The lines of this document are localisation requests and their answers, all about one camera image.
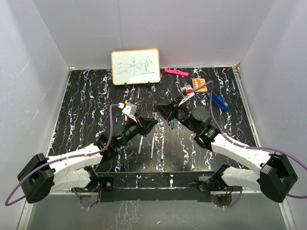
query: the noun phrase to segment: white wall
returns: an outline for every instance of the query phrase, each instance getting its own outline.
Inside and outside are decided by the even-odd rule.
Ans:
[[[4,202],[20,170],[47,151],[68,73],[33,2],[0,0],[0,229],[17,228],[24,201]]]
[[[248,104],[263,146],[307,164],[307,2],[277,0],[241,64]],[[307,173],[293,163],[291,194],[307,195]],[[307,200],[288,198],[297,228],[307,226]]]
[[[34,0],[70,67],[158,48],[162,67],[241,62],[274,0]]]

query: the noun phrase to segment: blue object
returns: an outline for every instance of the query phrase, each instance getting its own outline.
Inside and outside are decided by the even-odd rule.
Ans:
[[[224,98],[213,92],[212,94],[212,101],[216,103],[221,109],[226,111],[228,109],[228,104],[225,102]]]

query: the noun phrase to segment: robotic arm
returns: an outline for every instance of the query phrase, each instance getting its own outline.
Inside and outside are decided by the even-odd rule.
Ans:
[[[128,120],[124,126],[119,123],[113,124],[111,142],[105,151],[99,152],[106,146],[110,137],[110,130],[102,133],[95,143],[83,149],[47,158],[42,153],[39,153],[28,162],[17,177],[19,182],[33,170],[45,163],[50,163],[50,165],[32,174],[21,185],[28,203],[38,202],[50,192],[74,187],[93,191],[99,184],[102,184],[104,188],[112,189],[109,184],[110,181],[99,178],[91,166],[110,160],[118,154],[118,148],[126,146],[127,142],[137,134],[146,136],[158,123],[155,119],[139,116],[136,113],[137,106],[134,104],[128,103],[125,106],[120,103],[119,107],[123,109],[122,112],[127,115]]]
[[[199,177],[200,188],[216,191],[226,186],[247,187],[262,191],[275,202],[282,202],[298,179],[288,158],[277,152],[272,154],[241,148],[228,142],[205,107],[196,106],[191,111],[187,109],[184,102],[194,96],[191,90],[191,86],[187,85],[181,88],[182,95],[175,100],[154,107],[167,121],[177,119],[195,133],[194,139],[200,147],[223,154],[249,168],[236,169],[223,165],[210,179]]]

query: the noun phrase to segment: marble tabletop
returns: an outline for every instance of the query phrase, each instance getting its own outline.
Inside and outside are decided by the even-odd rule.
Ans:
[[[214,88],[220,91],[229,104],[227,111],[213,105],[213,113],[222,128],[232,138],[248,145],[255,146],[254,137],[242,98],[231,67],[217,68],[177,68],[189,72],[188,77],[170,75],[161,69],[161,81],[152,84],[115,86],[112,83],[112,71],[74,70],[70,73],[69,82],[59,113],[48,155],[60,155],[84,148],[95,140],[110,125],[109,107],[119,102],[136,104],[137,113],[143,117],[154,117],[153,104],[167,103],[180,94],[180,88],[191,84],[192,78],[212,80]],[[192,109],[203,105],[207,109],[209,98],[204,93],[196,93],[187,102]],[[125,117],[119,108],[113,110],[113,118],[124,123]],[[138,148],[141,136],[137,135],[126,147],[118,151],[111,161],[95,167],[100,172],[211,172],[222,164],[243,167],[221,154],[200,148],[193,140],[194,135],[183,125],[175,121],[171,130],[167,122],[158,114],[158,133],[154,141],[153,160],[150,160],[153,131],[143,139],[141,155]],[[165,159],[160,161],[162,137],[165,137]]]

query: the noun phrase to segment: whiteboard stand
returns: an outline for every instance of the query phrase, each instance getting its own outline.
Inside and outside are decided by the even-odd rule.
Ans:
[[[158,49],[113,51],[111,53],[114,85],[158,83],[161,80]]]

